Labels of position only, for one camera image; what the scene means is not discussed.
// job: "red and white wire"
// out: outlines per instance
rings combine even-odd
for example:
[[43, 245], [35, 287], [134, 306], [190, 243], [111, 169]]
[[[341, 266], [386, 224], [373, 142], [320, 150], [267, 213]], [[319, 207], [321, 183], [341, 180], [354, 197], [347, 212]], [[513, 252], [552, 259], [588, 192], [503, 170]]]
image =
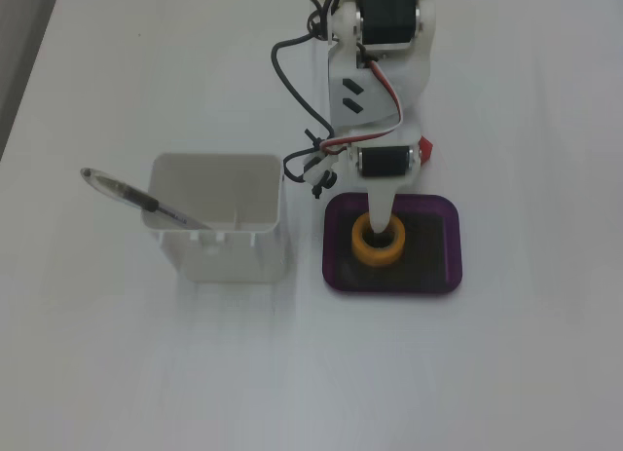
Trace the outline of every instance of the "red and white wire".
[[[368, 134], [362, 134], [357, 136], [339, 136], [332, 137], [331, 139], [326, 139], [320, 143], [320, 149], [323, 152], [329, 155], [338, 155], [342, 151], [346, 150], [347, 145], [353, 144], [353, 142], [367, 141], [368, 139], [376, 139], [377, 137], [385, 136], [386, 134], [390, 134], [391, 132], [395, 131], [402, 125], [402, 104], [400, 103], [400, 98], [398, 98], [398, 95], [396, 94], [396, 90], [393, 88], [393, 86], [381, 70], [381, 67], [375, 61], [370, 61], [370, 69], [372, 70], [374, 76], [379, 80], [379, 82], [381, 82], [381, 84], [383, 84], [383, 86], [387, 89], [387, 92], [389, 93], [389, 95], [391, 95], [391, 98], [396, 104], [396, 108], [398, 109], [398, 123], [395, 124], [393, 127], [382, 130], [380, 132], [371, 132]], [[334, 146], [344, 147], [341, 147], [340, 149], [333, 149]]]

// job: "black pen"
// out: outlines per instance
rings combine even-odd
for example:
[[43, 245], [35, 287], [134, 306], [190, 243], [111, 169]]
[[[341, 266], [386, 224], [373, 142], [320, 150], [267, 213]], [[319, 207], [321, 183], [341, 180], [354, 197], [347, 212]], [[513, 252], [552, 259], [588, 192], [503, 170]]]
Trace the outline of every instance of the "black pen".
[[167, 206], [156, 198], [149, 196], [147, 193], [143, 193], [136, 188], [133, 188], [123, 181], [110, 176], [103, 171], [95, 169], [81, 169], [80, 174], [90, 186], [100, 193], [112, 198], [116, 201], [121, 201], [128, 205], [140, 207], [147, 212], [153, 212], [165, 219], [174, 222], [179, 227], [187, 230], [211, 230], [205, 224], [202, 224], [197, 219], [190, 217], [179, 210], [174, 209], [171, 206]]

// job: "black servo motor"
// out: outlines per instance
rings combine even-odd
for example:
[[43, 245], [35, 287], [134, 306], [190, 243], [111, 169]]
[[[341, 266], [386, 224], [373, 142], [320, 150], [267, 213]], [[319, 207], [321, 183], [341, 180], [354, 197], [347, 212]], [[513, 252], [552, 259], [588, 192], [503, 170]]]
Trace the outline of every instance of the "black servo motor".
[[418, 0], [357, 0], [363, 45], [411, 42], [417, 28], [417, 5]]

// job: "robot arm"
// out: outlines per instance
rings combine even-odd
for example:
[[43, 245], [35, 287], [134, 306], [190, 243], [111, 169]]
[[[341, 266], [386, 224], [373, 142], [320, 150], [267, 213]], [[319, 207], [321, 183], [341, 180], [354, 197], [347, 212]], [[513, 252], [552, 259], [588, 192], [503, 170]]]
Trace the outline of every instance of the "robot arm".
[[319, 196], [335, 182], [332, 167], [344, 152], [348, 176], [367, 189], [370, 223], [380, 233], [395, 194], [415, 181], [430, 155], [411, 109], [429, 77], [435, 9], [430, 0], [338, 1], [323, 23], [335, 136], [307, 157], [303, 179]]

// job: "red component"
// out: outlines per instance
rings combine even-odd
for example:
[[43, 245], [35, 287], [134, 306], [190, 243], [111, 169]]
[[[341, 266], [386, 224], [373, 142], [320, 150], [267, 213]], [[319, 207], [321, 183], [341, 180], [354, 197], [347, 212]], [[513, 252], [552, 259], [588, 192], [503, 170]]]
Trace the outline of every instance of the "red component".
[[424, 165], [430, 159], [430, 154], [432, 154], [432, 142], [422, 136], [419, 145], [421, 152], [421, 164]]

